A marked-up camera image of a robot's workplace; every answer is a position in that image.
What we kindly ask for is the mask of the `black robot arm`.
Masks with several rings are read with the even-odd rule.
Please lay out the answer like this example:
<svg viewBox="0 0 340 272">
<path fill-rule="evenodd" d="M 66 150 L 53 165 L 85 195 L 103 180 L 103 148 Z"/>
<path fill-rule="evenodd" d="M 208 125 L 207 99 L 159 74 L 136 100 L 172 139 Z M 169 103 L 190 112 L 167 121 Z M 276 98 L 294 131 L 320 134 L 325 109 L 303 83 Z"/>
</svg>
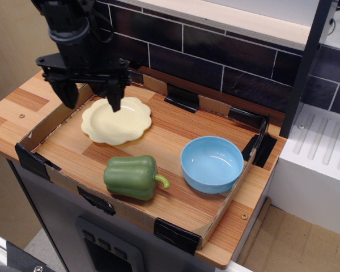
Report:
<svg viewBox="0 0 340 272">
<path fill-rule="evenodd" d="M 59 50 L 39 57 L 43 77 L 68 108 L 75 108 L 78 83 L 95 85 L 94 93 L 108 99 L 114 112 L 121 108 L 125 87 L 130 85 L 128 61 L 110 54 L 114 33 L 101 37 L 98 20 L 108 21 L 94 10 L 94 1 L 34 1 L 45 17 L 48 35 Z"/>
</svg>

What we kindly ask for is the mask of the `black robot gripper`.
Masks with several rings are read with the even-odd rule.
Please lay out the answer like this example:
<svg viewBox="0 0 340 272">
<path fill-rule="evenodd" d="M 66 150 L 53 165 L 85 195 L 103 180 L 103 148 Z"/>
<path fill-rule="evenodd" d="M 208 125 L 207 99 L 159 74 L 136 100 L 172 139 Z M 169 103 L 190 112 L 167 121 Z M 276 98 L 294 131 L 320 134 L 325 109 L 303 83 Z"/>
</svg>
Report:
<svg viewBox="0 0 340 272">
<path fill-rule="evenodd" d="M 39 57 L 36 64 L 62 103 L 75 108 L 79 97 L 75 82 L 96 83 L 106 85 L 107 100 L 114 112 L 119 111 L 130 76 L 128 62 L 105 50 L 111 37 L 102 40 L 91 27 L 65 32 L 49 29 L 48 32 L 59 52 Z"/>
</svg>

